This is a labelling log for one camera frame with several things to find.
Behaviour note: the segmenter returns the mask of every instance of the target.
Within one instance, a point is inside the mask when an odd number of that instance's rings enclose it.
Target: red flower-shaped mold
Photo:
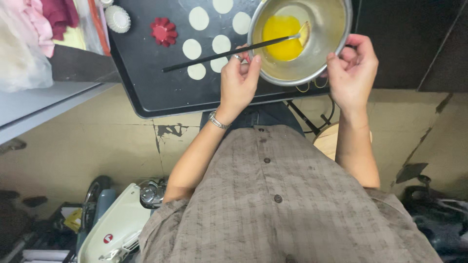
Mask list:
[[[176,43],[176,25],[170,23],[167,17],[156,17],[150,26],[153,29],[151,36],[156,38],[158,45],[169,47]]]

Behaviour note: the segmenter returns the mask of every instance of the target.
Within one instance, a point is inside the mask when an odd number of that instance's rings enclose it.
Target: finger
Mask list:
[[[340,66],[341,66],[342,69],[346,70],[346,68],[349,66],[349,63],[346,62],[346,61],[344,61],[344,60],[342,60],[342,59],[340,59]],[[328,78],[328,72],[325,71],[324,73],[322,73],[322,74],[320,75],[320,77],[321,77],[321,78]]]
[[[339,79],[346,73],[341,66],[340,58],[334,53],[327,56],[327,71],[330,81]]]
[[[355,49],[350,47],[343,48],[340,54],[340,58],[347,64],[345,67],[343,67],[345,71],[348,71],[358,63],[358,53]]]
[[[230,60],[225,65],[225,67],[226,67],[226,74],[239,75],[239,71],[241,69],[241,62],[235,56],[231,56]]]
[[[257,86],[258,77],[260,76],[260,68],[262,67],[262,59],[260,55],[253,57],[252,62],[250,63],[249,73],[247,73],[247,78],[245,82],[249,85]]]
[[[357,48],[357,53],[361,56],[361,61],[376,58],[371,39],[367,36],[350,34],[346,39],[346,45],[352,45]]]
[[[246,46],[248,46],[248,45],[244,44],[242,46],[236,47],[236,49],[243,48],[243,47],[246,47]],[[242,58],[242,60],[247,59],[249,57],[249,53],[247,51],[239,53],[238,55]]]
[[[349,67],[349,63],[340,59],[340,66],[342,69],[346,70]]]
[[[340,58],[346,62],[352,62],[358,58],[358,52],[351,47],[344,47],[340,53]]]
[[[249,67],[250,67],[250,64],[241,64],[241,70],[239,71],[239,74],[241,75],[244,75],[244,74],[247,74],[247,72],[249,72]]]

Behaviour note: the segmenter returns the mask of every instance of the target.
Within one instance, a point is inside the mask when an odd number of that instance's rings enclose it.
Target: black brush handle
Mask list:
[[[258,44],[253,44],[253,45],[247,46],[247,47],[242,47],[242,48],[239,48],[239,49],[236,49],[236,50],[231,50],[231,51],[224,52],[224,53],[221,53],[221,54],[216,54],[216,55],[209,56],[209,57],[206,57],[206,58],[199,58],[199,59],[189,61],[189,62],[185,62],[185,63],[182,63],[182,64],[178,64],[178,65],[174,65],[174,66],[168,66],[168,67],[163,68],[161,71],[162,72],[169,72],[169,71],[173,71],[173,70],[176,70],[176,69],[181,69],[181,68],[185,68],[185,67],[188,67],[188,66],[200,64],[200,63],[203,63],[203,62],[206,62],[206,61],[214,60],[214,59],[217,59],[217,58],[222,58],[222,57],[227,57],[227,56],[234,55],[234,54],[239,54],[239,53],[249,51],[249,50],[252,50],[252,49],[273,45],[273,44],[288,40],[290,37],[291,36],[275,38],[275,39],[272,39],[272,40],[268,40],[268,41],[261,42],[261,43],[258,43]]]

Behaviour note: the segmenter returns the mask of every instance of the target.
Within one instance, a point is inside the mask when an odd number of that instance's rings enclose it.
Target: jeans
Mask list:
[[[208,122],[209,111],[202,114],[200,130]],[[252,105],[245,108],[233,121],[232,126],[226,131],[225,138],[232,130],[239,128],[252,128],[254,125],[286,125],[305,137],[302,128],[294,114],[283,102],[274,102],[261,105]]]

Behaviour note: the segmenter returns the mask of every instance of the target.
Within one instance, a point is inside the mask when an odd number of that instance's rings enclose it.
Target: stainless steel bowl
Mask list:
[[[350,0],[263,0],[250,23],[249,45],[263,41],[263,27],[272,15],[292,15],[301,25],[305,21],[312,25],[309,41],[293,60],[274,59],[266,48],[249,51],[250,58],[262,57],[260,76],[280,86],[296,86],[317,78],[327,67],[327,55],[341,51],[351,30]]]

